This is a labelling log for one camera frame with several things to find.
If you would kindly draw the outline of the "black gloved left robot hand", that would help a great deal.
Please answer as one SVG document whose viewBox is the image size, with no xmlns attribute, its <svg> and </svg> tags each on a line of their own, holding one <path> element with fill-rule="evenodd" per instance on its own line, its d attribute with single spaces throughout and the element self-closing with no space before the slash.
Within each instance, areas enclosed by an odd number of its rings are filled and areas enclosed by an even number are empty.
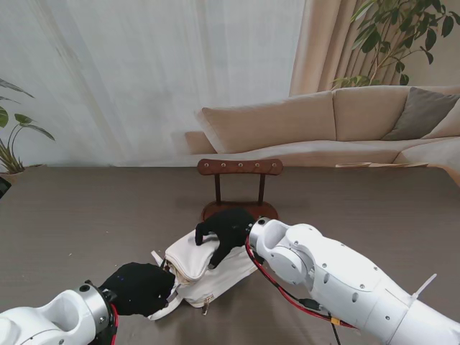
<svg viewBox="0 0 460 345">
<path fill-rule="evenodd" d="M 122 265 L 99 287 L 115 294 L 111 303 L 120 316 L 148 317 L 168 306 L 175 276 L 150 263 Z"/>
</svg>

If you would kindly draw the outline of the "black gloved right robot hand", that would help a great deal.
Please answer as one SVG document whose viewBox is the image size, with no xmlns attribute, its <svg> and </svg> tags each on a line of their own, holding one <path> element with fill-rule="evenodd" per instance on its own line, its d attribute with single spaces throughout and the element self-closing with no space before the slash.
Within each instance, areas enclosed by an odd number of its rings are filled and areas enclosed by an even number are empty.
<svg viewBox="0 0 460 345">
<path fill-rule="evenodd" d="M 215 269 L 233 248 L 245 244 L 247 234 L 255 224 L 255 218 L 243 208 L 231 208 L 213 214 L 195 228 L 195 244 L 202 245 L 204 237 L 215 234 L 219 246 L 210 259 L 208 268 Z"/>
</svg>

